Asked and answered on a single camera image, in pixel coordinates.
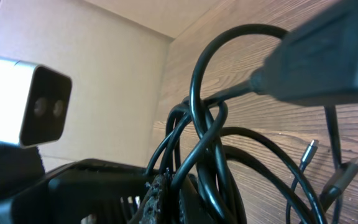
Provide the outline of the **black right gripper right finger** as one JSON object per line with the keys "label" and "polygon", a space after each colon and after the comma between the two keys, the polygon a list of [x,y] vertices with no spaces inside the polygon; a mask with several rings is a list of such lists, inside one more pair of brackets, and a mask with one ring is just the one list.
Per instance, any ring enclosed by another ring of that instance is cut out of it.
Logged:
{"label": "black right gripper right finger", "polygon": [[183,182],[178,196],[181,224],[214,224],[198,193],[198,183],[194,175],[188,175]]}

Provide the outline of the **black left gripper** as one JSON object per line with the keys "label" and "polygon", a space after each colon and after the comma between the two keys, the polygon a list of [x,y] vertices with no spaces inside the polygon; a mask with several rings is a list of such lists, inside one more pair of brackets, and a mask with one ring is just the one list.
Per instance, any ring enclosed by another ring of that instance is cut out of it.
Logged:
{"label": "black left gripper", "polygon": [[153,178],[144,169],[86,159],[10,185],[0,193],[0,223],[128,223]]}

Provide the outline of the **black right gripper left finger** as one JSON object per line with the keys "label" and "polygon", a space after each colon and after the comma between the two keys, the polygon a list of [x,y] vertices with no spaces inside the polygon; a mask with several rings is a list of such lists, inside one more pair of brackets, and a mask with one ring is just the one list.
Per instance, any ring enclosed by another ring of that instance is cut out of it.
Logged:
{"label": "black right gripper left finger", "polygon": [[169,172],[142,178],[141,182],[135,183],[135,193],[140,193],[142,200],[129,223],[170,223],[170,208],[167,205]]}

